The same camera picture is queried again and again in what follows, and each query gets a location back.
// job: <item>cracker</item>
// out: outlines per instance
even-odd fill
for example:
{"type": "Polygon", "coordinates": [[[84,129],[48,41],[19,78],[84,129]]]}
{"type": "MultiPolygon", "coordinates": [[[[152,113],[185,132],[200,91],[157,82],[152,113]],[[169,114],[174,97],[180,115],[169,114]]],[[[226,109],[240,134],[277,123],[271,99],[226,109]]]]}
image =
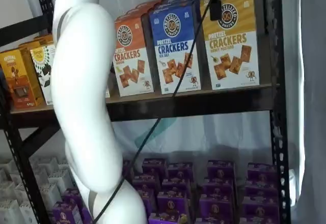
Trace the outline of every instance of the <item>cracker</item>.
{"type": "MultiPolygon", "coordinates": [[[[189,54],[190,53],[188,53],[188,52],[186,52],[185,53],[185,55],[184,55],[184,65],[187,63],[187,60],[188,60],[188,58],[189,58],[189,54]]],[[[192,65],[193,65],[193,58],[194,58],[194,55],[192,54],[192,56],[190,57],[190,60],[189,60],[189,63],[188,63],[188,68],[192,68],[192,65]]]]}
{"type": "Polygon", "coordinates": [[[130,80],[132,80],[134,83],[138,83],[138,77],[139,77],[139,71],[136,69],[132,69],[132,75],[130,80]]]}
{"type": "Polygon", "coordinates": [[[166,84],[169,84],[169,83],[173,82],[173,78],[172,78],[172,75],[171,75],[169,69],[163,70],[163,75],[164,75],[164,79],[165,79],[166,84]]]}
{"type": "Polygon", "coordinates": [[[230,67],[230,71],[234,74],[239,74],[240,68],[242,65],[242,60],[239,59],[238,57],[233,57],[232,63],[231,63],[231,67],[230,67]]]}
{"type": "Polygon", "coordinates": [[[226,77],[225,69],[223,64],[214,65],[214,70],[218,80],[221,80],[226,77]]]}
{"type": "Polygon", "coordinates": [[[120,75],[120,80],[123,88],[126,88],[129,86],[128,78],[125,74],[120,75]]]}
{"type": "Polygon", "coordinates": [[[137,70],[144,74],[145,71],[145,61],[144,60],[138,60],[137,70]]]}
{"type": "Polygon", "coordinates": [[[249,63],[251,55],[251,46],[242,45],[241,60],[249,63]]]}
{"type": "Polygon", "coordinates": [[[132,73],[131,73],[129,65],[127,65],[126,67],[123,68],[123,72],[125,74],[126,79],[130,79],[132,77],[132,73]]]}
{"type": "Polygon", "coordinates": [[[231,67],[231,59],[230,59],[230,56],[229,54],[227,53],[226,55],[223,55],[220,57],[221,59],[221,62],[224,66],[224,69],[227,70],[227,69],[230,69],[231,67]]]}
{"type": "Polygon", "coordinates": [[[179,63],[177,66],[177,72],[175,73],[175,75],[179,78],[181,78],[182,73],[183,73],[183,69],[184,69],[184,65],[182,63],[179,63]]]}
{"type": "Polygon", "coordinates": [[[170,70],[170,74],[173,75],[177,72],[177,65],[175,64],[175,60],[168,61],[168,67],[170,70]]]}

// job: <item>round logo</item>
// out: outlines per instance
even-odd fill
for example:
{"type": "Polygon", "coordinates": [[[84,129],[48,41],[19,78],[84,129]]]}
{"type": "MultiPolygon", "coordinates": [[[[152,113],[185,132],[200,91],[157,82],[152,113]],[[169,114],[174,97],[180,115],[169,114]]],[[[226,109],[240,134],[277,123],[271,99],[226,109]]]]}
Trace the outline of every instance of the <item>round logo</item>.
{"type": "Polygon", "coordinates": [[[128,26],[122,25],[117,31],[118,41],[122,46],[129,46],[132,41],[132,33],[128,26]]]}
{"type": "Polygon", "coordinates": [[[177,15],[168,14],[164,19],[164,31],[169,37],[176,37],[181,29],[181,22],[177,15]]]}
{"type": "Polygon", "coordinates": [[[231,29],[238,21],[238,11],[232,4],[222,5],[222,18],[219,25],[223,29],[231,29]]]}

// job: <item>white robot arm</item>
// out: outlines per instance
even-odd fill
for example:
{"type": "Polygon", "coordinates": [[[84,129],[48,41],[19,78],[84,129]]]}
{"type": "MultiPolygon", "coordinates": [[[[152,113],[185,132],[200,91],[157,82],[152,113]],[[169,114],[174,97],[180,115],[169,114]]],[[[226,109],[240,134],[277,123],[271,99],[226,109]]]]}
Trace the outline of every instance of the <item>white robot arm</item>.
{"type": "MultiPolygon", "coordinates": [[[[56,0],[51,73],[53,106],[81,195],[96,217],[121,179],[122,154],[105,104],[115,52],[114,21],[99,0],[56,0]]],[[[146,224],[139,194],[126,181],[99,223],[146,224]]]]}

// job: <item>black metal shelving unit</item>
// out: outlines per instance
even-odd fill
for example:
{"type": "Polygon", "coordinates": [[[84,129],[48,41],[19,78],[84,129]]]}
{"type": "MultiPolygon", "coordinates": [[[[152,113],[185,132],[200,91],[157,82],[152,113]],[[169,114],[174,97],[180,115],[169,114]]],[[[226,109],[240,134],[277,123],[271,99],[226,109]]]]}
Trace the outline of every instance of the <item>black metal shelving unit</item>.
{"type": "MultiPolygon", "coordinates": [[[[42,30],[51,31],[52,0],[40,0],[43,15],[0,29],[0,46],[22,39],[42,30]]],[[[284,47],[282,0],[264,0],[266,32],[269,36],[270,80],[262,85],[225,91],[200,91],[178,95],[174,100],[167,95],[152,94],[107,100],[112,121],[141,120],[167,117],[184,117],[209,114],[240,113],[268,110],[273,164],[279,175],[280,223],[291,223],[288,141],[286,122],[284,47]]],[[[29,110],[11,110],[7,93],[0,89],[0,129],[3,129],[17,164],[38,223],[50,224],[39,192],[29,157],[32,156],[60,126],[53,107],[29,110]],[[38,127],[22,140],[19,128],[38,127]]]]}

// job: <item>cracker box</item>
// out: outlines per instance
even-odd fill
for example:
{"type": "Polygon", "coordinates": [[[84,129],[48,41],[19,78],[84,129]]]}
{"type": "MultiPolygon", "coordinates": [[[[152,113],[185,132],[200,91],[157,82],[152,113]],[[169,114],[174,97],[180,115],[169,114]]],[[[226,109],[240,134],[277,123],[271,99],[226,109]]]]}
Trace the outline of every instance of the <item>cracker box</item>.
{"type": "Polygon", "coordinates": [[[160,191],[161,185],[157,175],[140,174],[133,178],[132,185],[136,188],[153,189],[155,195],[160,191]]]}
{"type": "Polygon", "coordinates": [[[278,190],[274,183],[260,181],[246,181],[244,187],[246,196],[278,197],[278,190]]]}
{"type": "Polygon", "coordinates": [[[168,176],[167,161],[161,158],[146,158],[143,161],[143,173],[158,174],[160,181],[168,176]]]}
{"type": "Polygon", "coordinates": [[[76,204],[57,202],[53,207],[53,215],[57,223],[82,224],[76,204]]]}
{"type": "Polygon", "coordinates": [[[280,221],[274,217],[259,217],[259,216],[242,216],[239,224],[279,224],[280,221]]]}
{"type": "Polygon", "coordinates": [[[190,221],[185,191],[161,191],[157,195],[157,205],[160,213],[180,214],[181,219],[190,221]]]}
{"type": "Polygon", "coordinates": [[[174,93],[186,69],[178,92],[201,89],[201,38],[198,37],[187,66],[198,26],[196,4],[172,5],[150,14],[162,94],[174,93]]]}
{"type": "Polygon", "coordinates": [[[223,216],[233,220],[232,196],[230,194],[202,194],[199,199],[202,217],[223,216]]]}
{"type": "Polygon", "coordinates": [[[175,224],[180,222],[180,216],[178,214],[156,214],[152,213],[148,218],[149,224],[175,224]]]}
{"type": "Polygon", "coordinates": [[[137,189],[137,192],[141,196],[143,203],[145,205],[147,217],[150,216],[151,213],[157,211],[154,190],[153,189],[137,189]]]}
{"type": "Polygon", "coordinates": [[[15,108],[33,107],[44,102],[27,48],[0,53],[0,65],[15,108]]]}
{"type": "Polygon", "coordinates": [[[270,164],[248,163],[248,180],[277,183],[276,167],[270,164]]]}
{"type": "Polygon", "coordinates": [[[42,88],[46,104],[53,104],[50,78],[53,60],[55,58],[56,47],[54,44],[46,44],[30,50],[37,77],[42,88]]]}
{"type": "MultiPolygon", "coordinates": [[[[221,0],[222,18],[203,21],[213,90],[259,85],[254,0],[221,0]]],[[[209,0],[201,0],[203,14],[209,0]]]]}
{"type": "Polygon", "coordinates": [[[279,202],[277,198],[245,196],[242,202],[242,212],[244,215],[279,219],[279,202]]]}
{"type": "Polygon", "coordinates": [[[158,82],[148,14],[140,11],[118,18],[116,31],[113,63],[120,96],[153,93],[158,82]]]}

